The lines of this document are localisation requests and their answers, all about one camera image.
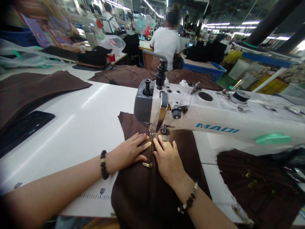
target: red cup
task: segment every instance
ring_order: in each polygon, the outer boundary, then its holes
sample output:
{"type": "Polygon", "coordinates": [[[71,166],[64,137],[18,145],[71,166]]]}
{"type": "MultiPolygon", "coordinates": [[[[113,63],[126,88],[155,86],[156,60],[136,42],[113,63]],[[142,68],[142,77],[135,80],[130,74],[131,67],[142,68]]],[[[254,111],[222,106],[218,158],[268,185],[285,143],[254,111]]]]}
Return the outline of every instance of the red cup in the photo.
{"type": "Polygon", "coordinates": [[[107,56],[110,59],[110,62],[115,62],[115,54],[114,51],[112,51],[111,53],[107,54],[107,56]]]}

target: beaded bracelet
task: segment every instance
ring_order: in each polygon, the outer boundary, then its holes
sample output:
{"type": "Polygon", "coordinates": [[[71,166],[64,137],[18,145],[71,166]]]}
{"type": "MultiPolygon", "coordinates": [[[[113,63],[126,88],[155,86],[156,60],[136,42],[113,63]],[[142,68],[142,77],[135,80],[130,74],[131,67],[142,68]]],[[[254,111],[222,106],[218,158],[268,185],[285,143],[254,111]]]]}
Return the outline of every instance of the beaded bracelet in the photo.
{"type": "Polygon", "coordinates": [[[109,177],[109,173],[106,172],[106,150],[103,150],[101,153],[101,171],[102,171],[102,176],[104,180],[107,180],[109,177]]]}
{"type": "Polygon", "coordinates": [[[193,199],[196,199],[195,194],[197,192],[197,189],[198,189],[198,183],[195,182],[194,191],[191,193],[191,196],[186,201],[186,204],[183,204],[182,207],[178,207],[178,212],[184,214],[184,212],[193,205],[193,201],[194,201],[193,199]]]}

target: brown fabric stack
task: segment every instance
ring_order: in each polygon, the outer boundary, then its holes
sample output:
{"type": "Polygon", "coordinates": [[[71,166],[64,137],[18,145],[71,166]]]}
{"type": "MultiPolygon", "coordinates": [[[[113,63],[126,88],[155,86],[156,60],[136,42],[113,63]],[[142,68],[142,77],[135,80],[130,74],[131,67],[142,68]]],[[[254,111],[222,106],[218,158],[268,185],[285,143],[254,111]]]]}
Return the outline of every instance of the brown fabric stack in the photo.
{"type": "MultiPolygon", "coordinates": [[[[119,120],[125,140],[137,132],[148,134],[149,126],[139,123],[133,114],[121,112],[119,120]]],[[[211,198],[192,131],[174,130],[170,134],[170,142],[173,140],[177,143],[185,171],[211,198]]],[[[143,162],[137,162],[121,170],[114,183],[111,203],[120,227],[194,228],[189,216],[177,211],[180,201],[161,177],[154,150],[152,144],[142,153],[148,159],[146,163],[152,163],[151,168],[143,166],[143,162]]]]}
{"type": "Polygon", "coordinates": [[[305,197],[275,163],[237,149],[217,156],[221,176],[260,229],[290,228],[305,197]]]}
{"type": "MultiPolygon", "coordinates": [[[[91,81],[133,88],[138,88],[144,79],[156,79],[156,75],[147,69],[129,65],[122,65],[113,70],[98,72],[95,75],[96,77],[90,79],[91,81]]],[[[182,80],[186,80],[188,83],[191,82],[193,84],[200,82],[199,86],[203,89],[213,91],[223,90],[222,87],[211,80],[210,74],[198,74],[188,69],[181,69],[166,72],[166,77],[173,84],[179,84],[182,80]]]]}
{"type": "Polygon", "coordinates": [[[0,135],[17,118],[55,96],[90,87],[68,72],[57,71],[50,75],[21,73],[0,81],[0,135]]]}

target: stainless steel bottle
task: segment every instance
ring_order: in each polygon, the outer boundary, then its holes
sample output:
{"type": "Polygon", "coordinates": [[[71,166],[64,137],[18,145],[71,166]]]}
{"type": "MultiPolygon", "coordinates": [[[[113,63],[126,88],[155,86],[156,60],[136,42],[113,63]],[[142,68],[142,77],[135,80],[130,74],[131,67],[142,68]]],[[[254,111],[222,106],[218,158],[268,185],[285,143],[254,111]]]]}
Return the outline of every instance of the stainless steel bottle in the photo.
{"type": "Polygon", "coordinates": [[[98,46],[98,42],[96,40],[94,31],[88,25],[85,25],[84,28],[85,28],[86,38],[87,38],[91,48],[94,49],[95,46],[98,46]]]}

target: black phone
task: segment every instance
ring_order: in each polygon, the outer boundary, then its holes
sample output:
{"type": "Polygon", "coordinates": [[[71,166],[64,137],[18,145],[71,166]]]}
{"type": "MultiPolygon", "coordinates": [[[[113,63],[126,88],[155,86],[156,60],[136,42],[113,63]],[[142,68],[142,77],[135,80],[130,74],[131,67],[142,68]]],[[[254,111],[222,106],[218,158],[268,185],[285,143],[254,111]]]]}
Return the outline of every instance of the black phone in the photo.
{"type": "Polygon", "coordinates": [[[0,137],[0,158],[50,122],[55,115],[33,111],[11,124],[0,137]]]}

